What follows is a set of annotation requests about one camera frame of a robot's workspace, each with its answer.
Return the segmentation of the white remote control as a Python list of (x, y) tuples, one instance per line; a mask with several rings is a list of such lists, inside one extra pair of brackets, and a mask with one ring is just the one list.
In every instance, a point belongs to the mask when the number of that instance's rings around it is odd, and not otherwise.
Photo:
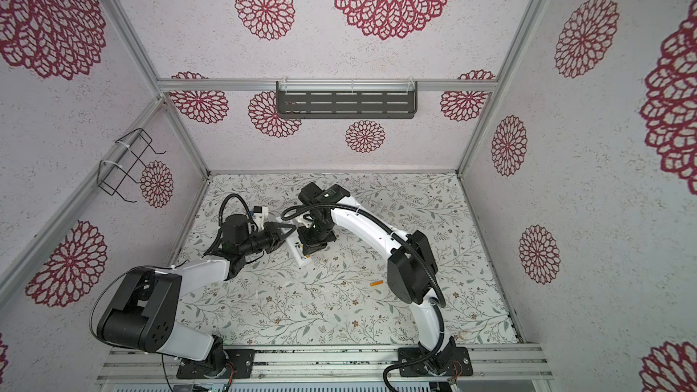
[(299, 269), (313, 263), (312, 258), (303, 253), (303, 246), (296, 233), (292, 234), (292, 236), (287, 239), (286, 244), (290, 257), (294, 260)]

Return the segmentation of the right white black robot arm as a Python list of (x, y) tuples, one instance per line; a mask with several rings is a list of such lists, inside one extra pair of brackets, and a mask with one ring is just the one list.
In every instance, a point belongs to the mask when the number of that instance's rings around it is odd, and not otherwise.
[(321, 190), (316, 183), (309, 183), (299, 199), (301, 204), (283, 211), (281, 219), (310, 216), (311, 225), (299, 228), (303, 253), (310, 255), (326, 248), (335, 241), (337, 227), (367, 243), (386, 263), (392, 293), (408, 304), (424, 357), (434, 365), (452, 359), (456, 343), (443, 319), (447, 302), (437, 281), (437, 263), (426, 234), (420, 230), (405, 232), (383, 221), (338, 184)]

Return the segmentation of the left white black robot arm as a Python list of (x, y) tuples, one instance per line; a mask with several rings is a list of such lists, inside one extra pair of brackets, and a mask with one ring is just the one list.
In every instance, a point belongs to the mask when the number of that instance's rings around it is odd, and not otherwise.
[(275, 252), (296, 230), (293, 224), (274, 221), (260, 228), (249, 215), (234, 214), (221, 222), (201, 259), (167, 269), (128, 270), (93, 330), (96, 339), (220, 369), (227, 363), (223, 339), (176, 319), (181, 296), (233, 279), (250, 264), (248, 256)]

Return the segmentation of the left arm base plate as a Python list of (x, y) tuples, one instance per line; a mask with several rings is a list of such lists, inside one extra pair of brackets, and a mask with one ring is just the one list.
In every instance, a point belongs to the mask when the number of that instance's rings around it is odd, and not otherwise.
[(219, 350), (204, 361), (184, 359), (176, 379), (249, 379), (255, 350)]

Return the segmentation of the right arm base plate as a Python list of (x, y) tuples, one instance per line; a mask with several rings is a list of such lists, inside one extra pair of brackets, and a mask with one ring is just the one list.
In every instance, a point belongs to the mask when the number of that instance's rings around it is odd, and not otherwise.
[(455, 347), (421, 364), (400, 368), (401, 377), (471, 377), (473, 365), (466, 348)]

